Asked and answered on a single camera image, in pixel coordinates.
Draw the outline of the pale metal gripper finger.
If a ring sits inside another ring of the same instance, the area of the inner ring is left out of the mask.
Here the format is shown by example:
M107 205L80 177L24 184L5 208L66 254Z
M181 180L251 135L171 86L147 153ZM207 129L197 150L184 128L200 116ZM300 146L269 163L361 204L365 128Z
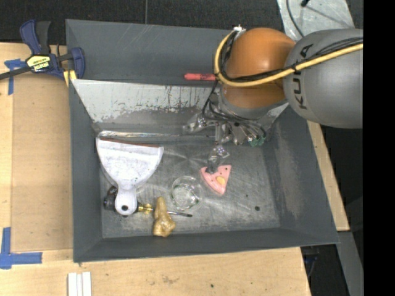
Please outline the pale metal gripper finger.
M194 115L182 127L183 134L194 134L214 125L214 121L203 115Z
M218 167L229 156L229 152L222 145L215 146L209 154L207 161L207 172L216 173Z

